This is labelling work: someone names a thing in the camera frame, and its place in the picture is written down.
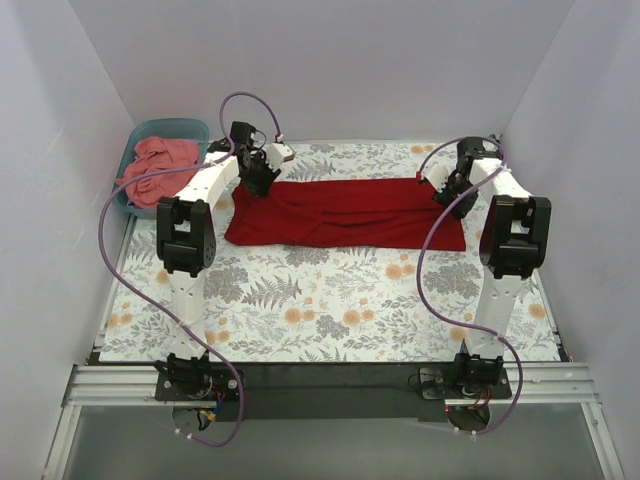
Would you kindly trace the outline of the dark red t shirt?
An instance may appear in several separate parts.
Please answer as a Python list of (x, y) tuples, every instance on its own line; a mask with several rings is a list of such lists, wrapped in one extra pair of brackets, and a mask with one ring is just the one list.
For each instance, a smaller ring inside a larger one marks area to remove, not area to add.
[(267, 196), (244, 186), (225, 239), (238, 246), (419, 249), (444, 208), (413, 178), (276, 182)]

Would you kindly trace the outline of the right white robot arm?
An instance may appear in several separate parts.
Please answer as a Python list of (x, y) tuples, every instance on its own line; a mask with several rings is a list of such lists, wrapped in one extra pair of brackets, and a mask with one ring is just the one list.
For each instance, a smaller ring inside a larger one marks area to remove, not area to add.
[(454, 360), (436, 374), (433, 394), (442, 399), (511, 396), (503, 368), (505, 334), (516, 298), (543, 263), (552, 206), (515, 180), (493, 139), (464, 137), (456, 142), (452, 172), (432, 167), (426, 179), (445, 212), (464, 218), (478, 197), (488, 204), (479, 242), (483, 285), (472, 326)]

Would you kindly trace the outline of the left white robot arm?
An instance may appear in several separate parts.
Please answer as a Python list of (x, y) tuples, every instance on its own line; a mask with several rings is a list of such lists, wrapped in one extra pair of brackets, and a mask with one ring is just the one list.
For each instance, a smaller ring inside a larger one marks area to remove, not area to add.
[(252, 125), (234, 122), (231, 138), (213, 142), (187, 185), (157, 205), (157, 253), (168, 274), (172, 312), (178, 317), (169, 355), (155, 363), (159, 401), (215, 401), (226, 393), (237, 397), (237, 381), (211, 367), (202, 345), (206, 270), (216, 255), (212, 208), (236, 179), (249, 193), (267, 195), (282, 165), (295, 156), (280, 135), (268, 146), (256, 147), (255, 133)]

